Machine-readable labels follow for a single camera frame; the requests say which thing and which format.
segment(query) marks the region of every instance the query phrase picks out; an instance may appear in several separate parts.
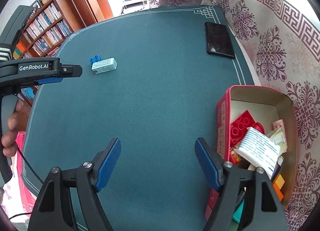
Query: metal screw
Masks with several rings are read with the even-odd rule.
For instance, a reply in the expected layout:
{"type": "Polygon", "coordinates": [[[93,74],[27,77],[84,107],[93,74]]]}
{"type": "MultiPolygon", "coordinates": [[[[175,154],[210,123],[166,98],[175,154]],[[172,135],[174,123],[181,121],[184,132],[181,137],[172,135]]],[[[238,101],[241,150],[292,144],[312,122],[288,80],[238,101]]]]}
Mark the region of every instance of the metal screw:
{"type": "Polygon", "coordinates": [[[85,167],[85,168],[90,168],[91,166],[92,166],[92,162],[85,162],[83,164],[83,167],[85,167]]]}
{"type": "Polygon", "coordinates": [[[227,168],[231,168],[232,162],[224,162],[223,165],[226,166],[227,168]]]}
{"type": "Polygon", "coordinates": [[[264,173],[264,169],[261,167],[257,167],[257,173],[263,174],[264,173]]]}
{"type": "Polygon", "coordinates": [[[58,167],[53,167],[52,169],[51,169],[51,172],[52,173],[57,173],[59,171],[59,168],[58,167]]]}

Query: blue plastic object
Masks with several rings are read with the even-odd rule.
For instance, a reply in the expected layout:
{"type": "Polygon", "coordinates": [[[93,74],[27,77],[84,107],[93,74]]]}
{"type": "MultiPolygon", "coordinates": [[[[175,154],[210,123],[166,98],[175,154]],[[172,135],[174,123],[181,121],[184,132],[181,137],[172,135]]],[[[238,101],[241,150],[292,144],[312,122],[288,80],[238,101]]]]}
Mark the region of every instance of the blue plastic object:
{"type": "Polygon", "coordinates": [[[94,56],[94,57],[92,57],[92,58],[90,59],[90,65],[92,65],[93,63],[95,63],[95,62],[97,62],[97,61],[100,61],[100,60],[101,60],[100,56],[99,56],[99,55],[96,55],[96,56],[94,56]]]}
{"type": "Polygon", "coordinates": [[[120,154],[121,142],[119,139],[117,139],[98,170],[97,182],[95,184],[97,192],[102,190],[108,184],[108,181],[111,177],[113,169],[116,166],[120,154]]]}
{"type": "Polygon", "coordinates": [[[233,214],[232,218],[237,221],[238,223],[240,223],[240,219],[241,219],[241,215],[242,215],[242,210],[243,210],[243,205],[244,205],[244,201],[240,204],[240,206],[238,207],[238,209],[236,210],[236,212],[233,214]]]}
{"type": "Polygon", "coordinates": [[[213,165],[212,160],[199,139],[197,139],[195,144],[195,152],[209,186],[219,192],[221,185],[218,181],[218,170],[213,165]]]}
{"type": "Polygon", "coordinates": [[[32,88],[26,88],[25,91],[26,91],[27,98],[31,99],[35,97],[35,94],[33,93],[32,88]]]}
{"type": "Polygon", "coordinates": [[[46,83],[55,83],[55,82],[61,82],[63,78],[47,78],[47,79],[40,79],[38,80],[38,83],[40,85],[46,84],[46,83]]]}

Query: green tablecloth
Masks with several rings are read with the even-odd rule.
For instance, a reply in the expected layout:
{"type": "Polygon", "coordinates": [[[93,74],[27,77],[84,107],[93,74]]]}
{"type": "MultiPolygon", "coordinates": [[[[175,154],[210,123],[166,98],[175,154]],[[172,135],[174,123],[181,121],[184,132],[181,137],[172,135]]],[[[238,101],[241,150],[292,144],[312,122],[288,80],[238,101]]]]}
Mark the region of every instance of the green tablecloth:
{"type": "MultiPolygon", "coordinates": [[[[215,109],[226,89],[253,84],[233,36],[235,60],[206,52],[204,23],[226,24],[219,7],[166,7],[94,24],[58,52],[80,64],[80,78],[44,85],[28,123],[25,157],[45,179],[50,169],[79,167],[122,142],[113,175],[99,198],[115,231],[197,231],[205,224],[208,185],[194,142],[216,140],[215,109]],[[114,57],[117,69],[94,74],[89,59],[114,57]]],[[[41,184],[24,166],[34,194],[41,184]]],[[[81,230],[85,223],[75,190],[81,230]]]]}

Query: phone screen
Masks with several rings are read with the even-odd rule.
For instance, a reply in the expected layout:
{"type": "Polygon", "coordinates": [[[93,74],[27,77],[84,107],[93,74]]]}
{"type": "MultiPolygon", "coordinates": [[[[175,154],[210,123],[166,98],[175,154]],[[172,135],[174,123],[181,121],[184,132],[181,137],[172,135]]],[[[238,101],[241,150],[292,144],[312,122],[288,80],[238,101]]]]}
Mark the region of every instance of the phone screen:
{"type": "Polygon", "coordinates": [[[228,28],[223,24],[206,22],[207,52],[212,55],[220,55],[231,59],[235,58],[228,28]]]}

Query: open container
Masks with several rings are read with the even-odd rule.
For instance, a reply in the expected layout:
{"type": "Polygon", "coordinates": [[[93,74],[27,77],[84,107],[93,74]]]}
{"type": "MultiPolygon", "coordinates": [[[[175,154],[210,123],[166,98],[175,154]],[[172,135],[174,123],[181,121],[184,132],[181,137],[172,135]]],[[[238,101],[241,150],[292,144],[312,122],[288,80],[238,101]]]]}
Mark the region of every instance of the open container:
{"type": "MultiPolygon", "coordinates": [[[[232,86],[217,104],[218,141],[217,152],[224,161],[230,158],[230,124],[248,110],[256,122],[264,127],[266,133],[273,130],[272,123],[282,119],[286,131],[287,151],[282,154],[284,161],[280,174],[285,180],[281,189],[284,198],[283,208],[291,198],[298,165],[298,130],[290,98],[274,89],[262,86],[232,86]]],[[[206,218],[214,207],[217,192],[210,192],[206,218]]]]}

